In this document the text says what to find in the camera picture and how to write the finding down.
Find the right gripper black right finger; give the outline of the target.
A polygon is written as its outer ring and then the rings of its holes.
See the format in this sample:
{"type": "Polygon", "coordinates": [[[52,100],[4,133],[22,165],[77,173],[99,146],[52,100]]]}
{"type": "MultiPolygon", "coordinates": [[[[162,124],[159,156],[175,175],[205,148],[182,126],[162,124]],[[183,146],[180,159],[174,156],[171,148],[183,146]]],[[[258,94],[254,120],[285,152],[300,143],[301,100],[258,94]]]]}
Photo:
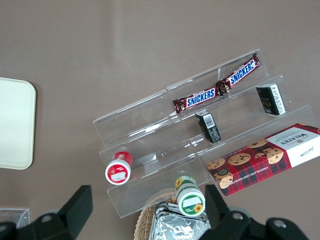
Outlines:
{"type": "Polygon", "coordinates": [[[205,186],[205,212],[211,229],[203,240],[248,240],[251,220],[240,211],[231,211],[215,185],[205,186]]]}

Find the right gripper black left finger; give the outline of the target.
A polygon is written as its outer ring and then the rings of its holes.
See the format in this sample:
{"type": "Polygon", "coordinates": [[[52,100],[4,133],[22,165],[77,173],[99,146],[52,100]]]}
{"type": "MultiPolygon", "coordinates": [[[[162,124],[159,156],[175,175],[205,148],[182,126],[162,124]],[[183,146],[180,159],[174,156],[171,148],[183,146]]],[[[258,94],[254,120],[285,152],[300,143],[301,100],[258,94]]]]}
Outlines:
{"type": "Polygon", "coordinates": [[[82,185],[57,213],[33,222],[37,240],[75,240],[93,211],[92,187],[82,185]]]}

